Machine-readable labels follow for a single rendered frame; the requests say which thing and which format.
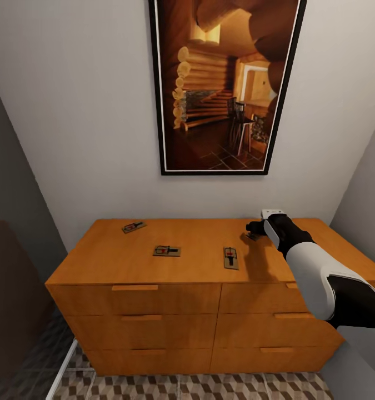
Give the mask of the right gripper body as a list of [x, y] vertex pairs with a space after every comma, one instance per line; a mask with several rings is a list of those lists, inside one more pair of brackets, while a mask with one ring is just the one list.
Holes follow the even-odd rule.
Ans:
[[260, 221], [260, 222], [252, 221], [250, 223], [251, 230], [249, 230], [251, 232], [251, 234], [261, 234], [261, 235], [267, 236], [265, 230], [263, 229], [264, 222], [265, 222], [265, 220]]

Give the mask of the mousetrap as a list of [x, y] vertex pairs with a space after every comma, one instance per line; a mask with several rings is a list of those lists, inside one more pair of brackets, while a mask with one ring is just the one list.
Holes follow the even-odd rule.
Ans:
[[140, 222], [133, 223], [133, 224], [131, 224], [131, 225], [128, 225], [128, 226], [123, 227], [123, 228], [122, 228], [122, 231], [123, 231], [125, 234], [127, 234], [127, 233], [129, 233], [129, 232], [133, 232], [133, 231], [135, 231], [136, 229], [140, 229], [140, 228], [145, 227], [145, 226], [147, 226], [146, 223], [145, 223], [143, 220], [140, 220]]
[[226, 269], [238, 270], [237, 252], [233, 247], [224, 248], [224, 266]]
[[263, 235], [261, 234], [251, 234], [250, 232], [247, 234], [247, 237], [253, 239], [254, 241], [258, 241]]
[[153, 256], [180, 257], [181, 247], [156, 246]]

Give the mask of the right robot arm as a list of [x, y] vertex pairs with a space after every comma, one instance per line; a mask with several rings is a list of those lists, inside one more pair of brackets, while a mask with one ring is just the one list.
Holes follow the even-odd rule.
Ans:
[[310, 313], [330, 323], [375, 371], [375, 289], [344, 266], [281, 210], [263, 210], [246, 225], [283, 253]]

